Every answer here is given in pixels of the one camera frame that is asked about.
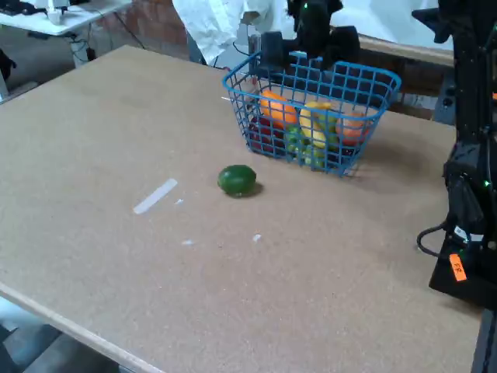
basket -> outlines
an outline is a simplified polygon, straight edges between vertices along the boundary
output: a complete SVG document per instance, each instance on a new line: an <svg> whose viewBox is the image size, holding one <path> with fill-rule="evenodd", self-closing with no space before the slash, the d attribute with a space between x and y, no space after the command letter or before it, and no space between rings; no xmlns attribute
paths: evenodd
<svg viewBox="0 0 497 373"><path fill-rule="evenodd" d="M242 136L254 152L346 175L363 153L400 89L394 73L337 62L320 71L320 59L293 52L285 71L248 57L224 78ZM248 74L241 70L248 67Z"/></svg>

black device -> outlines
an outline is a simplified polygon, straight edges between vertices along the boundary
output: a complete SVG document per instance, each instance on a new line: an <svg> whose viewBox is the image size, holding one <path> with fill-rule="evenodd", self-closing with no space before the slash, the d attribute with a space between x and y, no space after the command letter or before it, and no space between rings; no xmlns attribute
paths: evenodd
<svg viewBox="0 0 497 373"><path fill-rule="evenodd" d="M288 0L288 14L294 18L297 37L284 40L281 32L261 36L261 65L270 68L290 64L291 51L304 51L308 58L322 57L321 69L337 61L356 61L360 43L354 26L330 29L334 12L343 8L340 0Z"/></svg>

wall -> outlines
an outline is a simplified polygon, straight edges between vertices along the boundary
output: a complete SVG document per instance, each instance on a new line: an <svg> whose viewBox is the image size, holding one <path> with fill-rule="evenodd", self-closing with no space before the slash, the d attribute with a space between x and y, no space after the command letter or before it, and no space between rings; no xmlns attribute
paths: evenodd
<svg viewBox="0 0 497 373"><path fill-rule="evenodd" d="M120 17L144 42L153 40L186 46L185 27L172 5L172 0L134 0L133 6L120 13ZM123 32L123 27L114 16L107 17L106 24L102 26Z"/></svg>

cable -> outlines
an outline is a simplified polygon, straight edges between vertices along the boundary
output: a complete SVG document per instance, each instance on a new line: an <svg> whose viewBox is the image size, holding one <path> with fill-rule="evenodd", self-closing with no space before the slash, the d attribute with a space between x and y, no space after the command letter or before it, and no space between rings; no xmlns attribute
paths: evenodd
<svg viewBox="0 0 497 373"><path fill-rule="evenodd" d="M126 25L126 23L121 19L121 17L119 17L119 15L117 13L114 13L114 15L116 16L117 20L120 22L121 25L123 25L124 29L131 35L131 37L133 37L133 39L138 43L140 44L140 47L142 47L143 49L147 50L147 48L145 48L145 46L143 45L143 43L140 41L140 39L137 38L137 36L133 33L133 31L131 31L129 29L129 27Z"/></svg>
<svg viewBox="0 0 497 373"><path fill-rule="evenodd" d="M88 59L83 60L82 58L80 58L80 57L77 55L77 53L79 53L79 52L81 52L83 49L85 49L85 48L89 47L89 43L88 43L88 41L87 41L87 40L84 40L84 39L83 39L83 40L82 40L82 39L78 39L78 40L76 40L76 35L72 35L70 38L71 38L71 41L69 42L69 44L79 44L79 43L83 43L83 45L81 45L81 47L80 47L77 51L73 51L73 50L71 49L72 56L73 56L74 58L79 59L81 62L89 62L89 60L88 60Z"/></svg>
<svg viewBox="0 0 497 373"><path fill-rule="evenodd" d="M237 46L235 45L235 42L233 42L233 47L235 48L235 50L236 50L238 53L244 54L245 56L250 56L250 54L240 51L240 50L237 48Z"/></svg>
<svg viewBox="0 0 497 373"><path fill-rule="evenodd" d="M423 244L422 244L422 239L426 236L426 235L429 235L431 233L434 233L434 232L438 232L442 229L445 228L445 224L446 222L444 221L443 223L440 223L438 224L437 226L435 227L432 227L432 228L428 228L428 229L425 229L424 231L420 232L418 234L418 237L416 238L416 243L418 244L418 247L421 251L423 251L425 254L428 254L428 255L431 255L431 256L434 256L436 258L440 257L440 255L438 253L435 253L434 251L430 250L430 249L427 249Z"/></svg>

wooden table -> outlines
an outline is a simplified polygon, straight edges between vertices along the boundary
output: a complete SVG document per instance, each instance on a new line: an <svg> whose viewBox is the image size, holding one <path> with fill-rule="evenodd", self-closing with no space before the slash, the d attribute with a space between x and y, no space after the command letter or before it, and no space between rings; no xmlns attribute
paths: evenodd
<svg viewBox="0 0 497 373"><path fill-rule="evenodd" d="M453 51L391 43L386 40L377 39L375 37L367 37L364 35L360 35L359 40L361 48L368 51L381 52L392 56L429 62L431 64L439 64L449 68L454 66Z"/></svg>
<svg viewBox="0 0 497 373"><path fill-rule="evenodd" d="M480 312L414 249L454 130L386 113L354 176L313 173L244 148L221 75L125 47L1 106L0 294L136 372L469 372Z"/></svg>

